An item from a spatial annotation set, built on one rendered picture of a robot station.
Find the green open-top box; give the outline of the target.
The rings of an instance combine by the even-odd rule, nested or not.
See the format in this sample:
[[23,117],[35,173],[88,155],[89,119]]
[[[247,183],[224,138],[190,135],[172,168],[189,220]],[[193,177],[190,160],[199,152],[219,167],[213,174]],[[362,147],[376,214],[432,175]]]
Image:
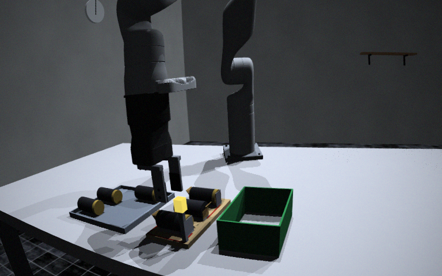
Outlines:
[[219,251],[279,258],[292,218],[293,190],[244,186],[216,220]]

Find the black battery with gold end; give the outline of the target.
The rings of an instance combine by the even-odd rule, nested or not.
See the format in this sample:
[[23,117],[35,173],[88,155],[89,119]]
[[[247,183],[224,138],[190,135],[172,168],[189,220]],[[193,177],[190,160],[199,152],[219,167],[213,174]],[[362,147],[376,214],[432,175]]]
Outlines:
[[199,201],[207,201],[208,204],[216,205],[216,197],[215,193],[217,193],[219,189],[208,189],[202,187],[191,187],[189,191],[189,199],[191,200],[199,200]]
[[176,212],[160,210],[156,215],[155,222],[160,228],[181,232],[179,217]]
[[123,195],[120,190],[100,187],[97,190],[97,198],[102,201],[119,204],[123,199]]
[[134,194],[137,199],[156,202],[153,187],[137,185]]
[[104,203],[100,200],[80,197],[78,199],[77,205],[80,210],[92,214],[101,215],[104,212]]
[[186,199],[187,211],[185,214],[192,215],[193,217],[203,218],[202,211],[208,205],[207,201]]

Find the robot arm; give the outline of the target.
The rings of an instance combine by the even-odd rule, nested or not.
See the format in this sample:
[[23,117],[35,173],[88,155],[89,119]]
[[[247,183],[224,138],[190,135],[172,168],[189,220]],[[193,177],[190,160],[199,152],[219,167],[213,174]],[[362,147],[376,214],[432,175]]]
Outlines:
[[[117,19],[124,41],[124,66],[165,62],[163,34],[153,29],[151,16],[177,0],[117,0]],[[253,62],[234,58],[254,32],[257,0],[230,0],[223,11],[221,77],[243,87],[227,97],[229,148],[232,154],[255,151]],[[233,61],[233,62],[232,62]]]

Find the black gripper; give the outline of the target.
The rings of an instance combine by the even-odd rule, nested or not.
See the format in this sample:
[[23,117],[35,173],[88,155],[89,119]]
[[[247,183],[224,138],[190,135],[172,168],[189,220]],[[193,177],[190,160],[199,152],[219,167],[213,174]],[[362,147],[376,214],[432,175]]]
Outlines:
[[167,79],[165,62],[125,66],[124,98],[132,135],[132,163],[139,170],[151,171],[156,202],[168,202],[163,165],[157,164],[163,160],[168,160],[171,190],[183,191],[181,156],[173,155],[168,131],[169,93],[194,88],[193,76]]

